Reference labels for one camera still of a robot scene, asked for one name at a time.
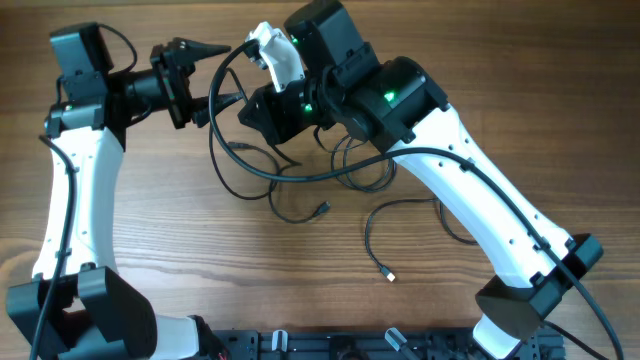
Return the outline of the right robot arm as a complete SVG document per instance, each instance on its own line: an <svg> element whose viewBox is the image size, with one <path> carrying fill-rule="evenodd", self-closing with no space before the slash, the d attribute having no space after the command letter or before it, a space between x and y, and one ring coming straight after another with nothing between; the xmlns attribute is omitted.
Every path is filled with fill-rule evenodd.
<svg viewBox="0 0 640 360"><path fill-rule="evenodd" d="M570 235L510 183L422 67L402 56L379 61L341 3L311 2L279 29L259 24L245 52L271 81L241 110L242 124L271 145L341 124L410 171L469 231L495 272L477 293L473 329L491 357L512 355L601 258L593 236Z"/></svg>

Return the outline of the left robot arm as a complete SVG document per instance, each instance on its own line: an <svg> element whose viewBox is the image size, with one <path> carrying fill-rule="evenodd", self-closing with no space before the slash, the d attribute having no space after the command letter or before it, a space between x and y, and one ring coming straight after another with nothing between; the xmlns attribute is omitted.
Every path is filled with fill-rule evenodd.
<svg viewBox="0 0 640 360"><path fill-rule="evenodd" d="M127 130L158 111L176 128L203 126L209 103L192 97L189 78L227 47L175 38L153 48L148 70L116 70L106 31L89 22L50 36L61 73L41 136L53 160L47 229L30 281L7 292L7 314L34 359L227 359L201 317L156 314L113 250Z"/></svg>

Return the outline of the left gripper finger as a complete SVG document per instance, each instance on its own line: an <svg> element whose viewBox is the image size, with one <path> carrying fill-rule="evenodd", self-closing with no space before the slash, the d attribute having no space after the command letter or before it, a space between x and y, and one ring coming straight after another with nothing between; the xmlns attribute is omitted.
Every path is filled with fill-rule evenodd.
<svg viewBox="0 0 640 360"><path fill-rule="evenodd" d="M225 110L229 106L236 102L243 100L244 97L240 92L220 94L214 100L214 114L217 115L221 111ZM191 119L192 122L198 127L202 128L210 122L209 112L209 98L200 97L193 100Z"/></svg>
<svg viewBox="0 0 640 360"><path fill-rule="evenodd" d="M184 38L174 38L172 43L177 46L174 60L177 65L193 65L196 62L225 54L231 51L229 45L213 45Z"/></svg>

